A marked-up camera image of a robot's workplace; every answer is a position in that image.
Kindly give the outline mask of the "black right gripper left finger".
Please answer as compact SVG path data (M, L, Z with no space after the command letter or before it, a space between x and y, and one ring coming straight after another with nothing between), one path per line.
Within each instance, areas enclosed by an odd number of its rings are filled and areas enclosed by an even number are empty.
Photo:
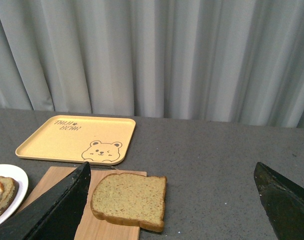
M91 180L83 163L30 205L0 225L0 240L74 239Z

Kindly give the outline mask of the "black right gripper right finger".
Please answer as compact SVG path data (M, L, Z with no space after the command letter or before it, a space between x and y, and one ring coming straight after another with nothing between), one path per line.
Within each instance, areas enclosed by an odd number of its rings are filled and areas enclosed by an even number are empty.
M258 162L254 180L279 240L304 240L304 188Z

